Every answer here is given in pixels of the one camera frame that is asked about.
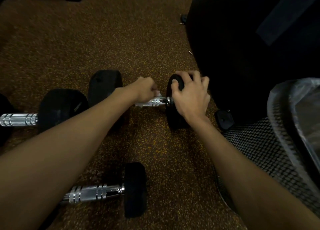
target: forearm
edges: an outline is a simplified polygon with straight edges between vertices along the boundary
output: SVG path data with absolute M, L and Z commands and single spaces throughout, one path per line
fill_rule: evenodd
M 134 99 L 129 89 L 117 89 L 96 106 L 1 156 L 2 229 L 36 229 Z
M 229 143 L 208 118 L 191 126 L 249 229 L 319 229 L 319 219 Z

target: person's left arm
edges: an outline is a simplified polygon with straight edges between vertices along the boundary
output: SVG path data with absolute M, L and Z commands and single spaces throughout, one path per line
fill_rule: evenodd
M 151 78 L 117 88 L 81 114 L 0 157 L 0 228 L 37 229 L 95 154 L 112 125 L 134 103 L 158 93 Z

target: mesh trash can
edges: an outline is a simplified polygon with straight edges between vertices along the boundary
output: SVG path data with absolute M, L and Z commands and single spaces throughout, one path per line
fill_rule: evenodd
M 232 126 L 224 137 L 320 217 L 320 79 L 276 85 L 267 114 L 256 123 Z M 216 181 L 225 203 L 237 212 L 217 174 Z

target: speckled rubber floor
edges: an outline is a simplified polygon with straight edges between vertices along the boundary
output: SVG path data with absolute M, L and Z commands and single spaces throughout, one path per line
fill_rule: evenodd
M 175 70 L 197 69 L 180 14 L 192 0 L 5 0 L 0 6 L 0 92 L 37 112 L 53 88 L 87 94 L 90 77 L 117 69 L 123 84 L 154 78 L 165 94 Z M 214 122 L 213 101 L 208 116 Z M 15 129 L 1 152 L 36 135 Z M 191 129 L 171 132 L 163 109 L 132 107 L 129 124 L 107 135 L 76 185 L 103 183 L 125 163 L 148 177 L 147 211 L 125 219 L 123 199 L 66 206 L 50 229 L 239 229 L 220 199 L 212 165 Z

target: chrome dumbbell handle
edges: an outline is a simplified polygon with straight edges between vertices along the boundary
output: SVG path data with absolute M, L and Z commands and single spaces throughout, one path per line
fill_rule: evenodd
M 136 103 L 136 106 L 140 107 L 159 107 L 159 106 L 171 106 L 174 104 L 172 97 L 155 97 L 146 103 Z
M 80 202 L 98 201 L 106 198 L 124 195 L 125 184 L 119 185 L 93 185 L 75 186 L 66 193 L 61 203 L 76 204 Z
M 4 127 L 13 126 L 35 126 L 38 123 L 38 114 L 10 113 L 0 116 L 0 125 Z

